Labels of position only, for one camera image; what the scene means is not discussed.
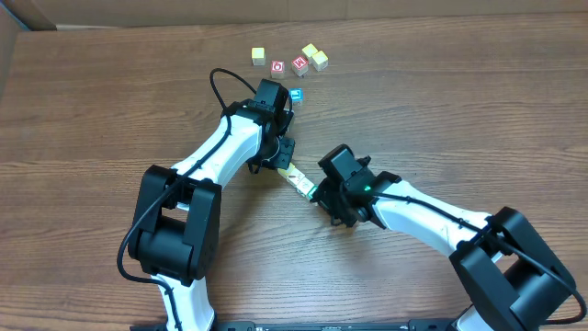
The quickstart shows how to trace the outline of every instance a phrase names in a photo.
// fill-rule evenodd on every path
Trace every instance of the wooden block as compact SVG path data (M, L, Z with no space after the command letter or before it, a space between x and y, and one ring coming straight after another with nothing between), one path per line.
M278 169L277 172L285 179L288 179L288 175L291 174L296 169L296 166L293 165L291 162L288 165L288 169Z
M283 79L286 77L286 65L282 61L272 61L272 78Z
M304 94L301 88L291 88L290 98L292 99L292 106L302 106L304 101Z
M319 51L318 53L312 55L312 65L314 65L314 69L316 71L321 71L329 65L329 58L324 51Z
M300 183L296 186L296 190L302 197L307 197L308 194L314 189L314 184L308 179L303 178Z
M297 57L292 61L292 71L297 74L298 77L306 74L309 71L309 62L304 60L302 56Z
M294 168L291 171L291 173L286 177L286 180L288 181L288 183L290 183L290 185L292 185L295 188L305 177L306 176L304 176L304 174L302 174L302 172L298 170L298 168Z
M309 61L309 63L312 63L312 55L316 54L317 52L319 52L319 50L317 50L316 47L314 47L312 44L308 44L305 48L302 49L302 54L306 60Z
M263 47L253 47L251 59L254 61L254 65L266 65L266 50Z

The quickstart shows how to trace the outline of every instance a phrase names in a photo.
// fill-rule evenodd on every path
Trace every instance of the wall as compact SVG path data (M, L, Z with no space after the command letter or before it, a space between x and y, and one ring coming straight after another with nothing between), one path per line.
M588 11L587 0L2 0L24 21L141 27Z
M35 30L55 29L33 0L0 0L18 19Z
M0 99L10 70L10 60L15 48L18 32L22 31L17 22L0 6Z

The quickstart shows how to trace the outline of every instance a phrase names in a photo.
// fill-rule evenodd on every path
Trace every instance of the red block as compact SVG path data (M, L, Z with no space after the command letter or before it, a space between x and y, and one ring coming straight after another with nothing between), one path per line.
M286 77L286 68L282 61L272 61L272 78L282 79Z
M298 76L302 76L309 71L309 62L306 61L302 56L297 57L292 61L292 71Z

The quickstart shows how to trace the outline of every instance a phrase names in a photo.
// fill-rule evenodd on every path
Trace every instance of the wood grain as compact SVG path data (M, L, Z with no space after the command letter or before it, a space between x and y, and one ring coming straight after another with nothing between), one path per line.
M217 127L212 68L256 85L269 68L249 48L288 61L309 41L328 69L282 81L307 98L290 133L303 172L320 181L316 162L348 143L450 203L517 208L587 294L587 33L575 14L19 35L0 105L0 328L163 321L157 289L115 266L142 173ZM249 97L217 81L226 100ZM241 169L225 189L220 240L208 280L221 320L386 322L469 305L446 258L373 224L332 228L270 171Z

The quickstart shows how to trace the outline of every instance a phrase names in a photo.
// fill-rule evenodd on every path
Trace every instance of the black bracket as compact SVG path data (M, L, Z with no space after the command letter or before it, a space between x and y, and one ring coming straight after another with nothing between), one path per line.
M167 324L162 323L149 326L131 326L130 331L167 331Z
M294 153L294 140L284 137L294 117L284 107L288 90L280 83L262 79L253 100L232 103L227 108L229 115L239 115L262 127L259 152L247 160L249 171L257 174L262 167L288 169Z
M255 331L253 322L222 322L215 323L212 331Z
M415 319L408 322L407 331L454 331L455 318Z
M573 277L520 212L504 207L488 223L482 234L459 243L449 260L478 313L492 329L537 330L571 294L548 274L520 258L503 274L492 262L499 249L486 236L503 236L506 243L575 288Z
M372 207L378 198L346 196L346 192L363 192L367 189L383 192L390 185L401 181L399 176L388 172L374 176L368 168L370 160L369 156L356 160L349 146L342 144L319 161L326 178L312 195L311 201L318 202L331 215L331 225L345 224L352 227L357 221L372 221L380 228L386 228L373 212Z
M175 170L152 165L143 175L133 223L177 180ZM164 274L189 286L209 270L219 243L222 186L210 179L187 178L181 188L139 225L129 241L130 257L145 273ZM187 221L162 215L162 208L189 205Z

